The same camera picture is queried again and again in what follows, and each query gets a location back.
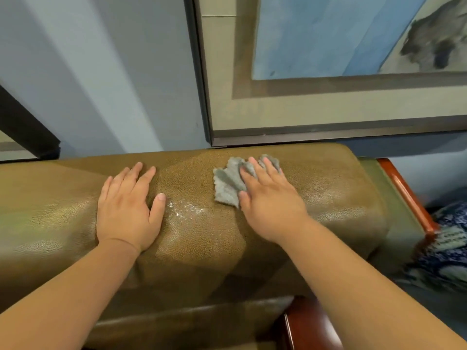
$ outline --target abstract painting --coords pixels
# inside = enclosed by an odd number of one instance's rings
[[[252,78],[467,71],[467,0],[260,0]]]

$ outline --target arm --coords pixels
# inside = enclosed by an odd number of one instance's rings
[[[165,196],[146,206],[155,168],[142,164],[105,182],[98,202],[99,245],[0,315],[5,349],[80,349],[136,258],[158,235]]]
[[[282,172],[254,160],[240,192],[248,223],[279,244],[318,297],[346,349],[467,349],[467,343],[308,216]]]

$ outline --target microfiber cloth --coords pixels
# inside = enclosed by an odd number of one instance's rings
[[[267,154],[261,155],[258,163],[261,167],[265,168],[263,159],[267,157],[272,165],[279,170],[279,160]],[[227,162],[225,168],[215,168],[214,173],[214,186],[215,186],[215,201],[222,202],[227,205],[239,207],[238,193],[242,190],[247,191],[247,187],[240,176],[240,168],[244,167],[245,170],[257,179],[254,167],[250,162],[245,161],[241,157],[231,157]]]

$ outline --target brown leather couch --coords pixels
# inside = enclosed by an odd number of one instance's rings
[[[158,168],[148,203],[156,192],[168,196],[161,234],[138,258],[86,346],[211,348],[271,335],[294,298],[312,299],[312,293],[281,248],[255,235],[241,212],[214,202],[213,185],[213,168],[229,157],[263,153],[280,160],[309,213],[382,272],[397,272],[424,240],[423,224],[381,163],[358,160],[337,144],[3,164],[0,310],[96,246],[104,180],[141,161]]]

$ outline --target forearm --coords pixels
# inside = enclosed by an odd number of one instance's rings
[[[80,349],[137,256],[123,241],[99,244],[0,315],[2,347]]]
[[[467,349],[462,338],[315,221],[281,246],[346,349]]]

